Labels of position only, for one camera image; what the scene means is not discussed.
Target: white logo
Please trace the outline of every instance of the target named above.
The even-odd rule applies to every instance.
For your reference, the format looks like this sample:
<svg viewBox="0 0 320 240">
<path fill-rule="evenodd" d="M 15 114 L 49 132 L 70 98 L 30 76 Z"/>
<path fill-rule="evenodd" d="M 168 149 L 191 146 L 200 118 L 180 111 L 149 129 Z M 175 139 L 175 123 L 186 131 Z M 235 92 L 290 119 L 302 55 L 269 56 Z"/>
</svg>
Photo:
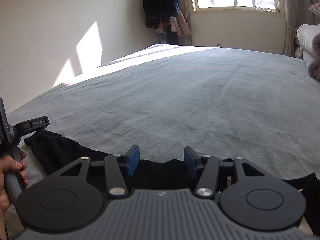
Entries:
<svg viewBox="0 0 320 240">
<path fill-rule="evenodd" d="M 33 122 L 32 125 L 37 125 L 37 124 L 41 124 L 41 123 L 44 123 L 44 120 Z"/>
<path fill-rule="evenodd" d="M 162 192 L 159 192 L 159 193 L 158 193 L 158 195 L 159 195 L 160 197 L 164 197 L 164 196 L 166 196 L 166 195 L 167 195 L 167 193 L 166 193 L 166 192 L 164 192 L 164 191 L 162 191 Z"/>
</svg>

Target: pillow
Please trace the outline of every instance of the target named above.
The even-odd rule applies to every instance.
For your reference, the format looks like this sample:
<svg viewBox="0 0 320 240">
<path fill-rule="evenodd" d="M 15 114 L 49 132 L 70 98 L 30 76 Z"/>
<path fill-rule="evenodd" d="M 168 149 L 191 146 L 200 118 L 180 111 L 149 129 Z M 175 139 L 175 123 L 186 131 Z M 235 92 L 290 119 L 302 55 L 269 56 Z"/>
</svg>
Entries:
<svg viewBox="0 0 320 240">
<path fill-rule="evenodd" d="M 320 3 L 315 3 L 311 5 L 309 10 L 312 11 L 318 17 L 320 17 Z"/>
</svg>

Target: hand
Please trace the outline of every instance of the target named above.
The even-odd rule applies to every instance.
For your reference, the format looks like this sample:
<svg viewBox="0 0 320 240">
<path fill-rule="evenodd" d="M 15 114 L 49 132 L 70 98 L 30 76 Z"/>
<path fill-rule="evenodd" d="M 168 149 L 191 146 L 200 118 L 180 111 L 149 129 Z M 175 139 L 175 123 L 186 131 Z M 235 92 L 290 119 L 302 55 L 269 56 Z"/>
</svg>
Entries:
<svg viewBox="0 0 320 240">
<path fill-rule="evenodd" d="M 21 170 L 20 177 L 23 179 L 24 185 L 29 185 L 28 172 L 25 170 L 27 168 L 27 163 L 23 160 L 27 154 L 25 152 L 21 152 L 20 156 L 20 162 L 15 161 L 10 156 L 3 156 L 0 158 L 0 219 L 4 218 L 5 212 L 11 206 L 10 197 L 4 189 L 4 172 L 9 170 Z"/>
</svg>

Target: curtain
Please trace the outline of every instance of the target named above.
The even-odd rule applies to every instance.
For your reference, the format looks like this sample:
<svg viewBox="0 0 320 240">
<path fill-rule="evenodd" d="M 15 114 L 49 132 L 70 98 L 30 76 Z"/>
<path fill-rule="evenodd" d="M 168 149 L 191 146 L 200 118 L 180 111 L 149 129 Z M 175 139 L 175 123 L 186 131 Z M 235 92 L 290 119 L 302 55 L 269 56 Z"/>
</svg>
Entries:
<svg viewBox="0 0 320 240">
<path fill-rule="evenodd" d="M 189 11 L 189 3 L 188 0 L 179 0 L 179 10 L 182 12 L 189 29 L 190 28 L 190 11 Z M 180 46 L 191 46 L 191 36 L 188 37 L 178 37 L 178 43 Z"/>
<path fill-rule="evenodd" d="M 294 30 L 302 24 L 316 25 L 320 23 L 318 16 L 309 11 L 318 0 L 284 0 L 286 17 L 286 36 L 283 54 L 294 57 Z"/>
</svg>

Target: bed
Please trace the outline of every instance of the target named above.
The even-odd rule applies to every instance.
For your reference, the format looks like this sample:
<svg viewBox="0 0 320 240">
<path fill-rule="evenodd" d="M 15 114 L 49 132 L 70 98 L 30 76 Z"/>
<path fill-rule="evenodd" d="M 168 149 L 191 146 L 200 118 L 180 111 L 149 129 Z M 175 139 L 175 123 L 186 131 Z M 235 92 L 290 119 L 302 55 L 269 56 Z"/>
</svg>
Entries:
<svg viewBox="0 0 320 240">
<path fill-rule="evenodd" d="M 48 130 L 94 150 L 125 153 L 138 144 L 142 159 L 165 162 L 183 160 L 189 145 L 293 179 L 320 174 L 319 92 L 301 59 L 158 44 L 52 88 L 8 120 L 48 115 Z M 20 147 L 35 183 L 45 173 Z"/>
</svg>

